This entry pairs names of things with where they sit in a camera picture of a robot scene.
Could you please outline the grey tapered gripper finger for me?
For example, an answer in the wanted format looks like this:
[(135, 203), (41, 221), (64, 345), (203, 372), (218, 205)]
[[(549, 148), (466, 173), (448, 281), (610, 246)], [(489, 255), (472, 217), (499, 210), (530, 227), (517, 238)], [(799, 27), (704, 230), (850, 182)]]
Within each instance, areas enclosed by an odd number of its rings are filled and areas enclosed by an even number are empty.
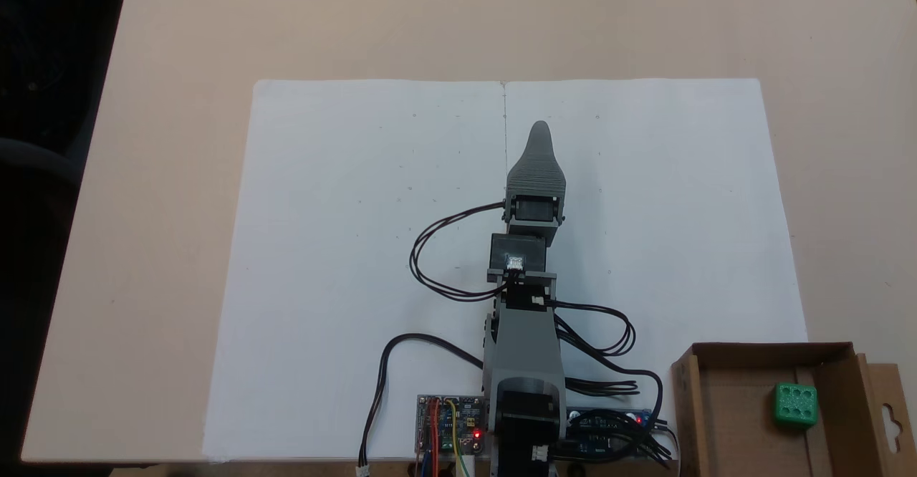
[(527, 144), (507, 174), (506, 194), (563, 198), (566, 178), (554, 156), (551, 130), (546, 121), (534, 122)]

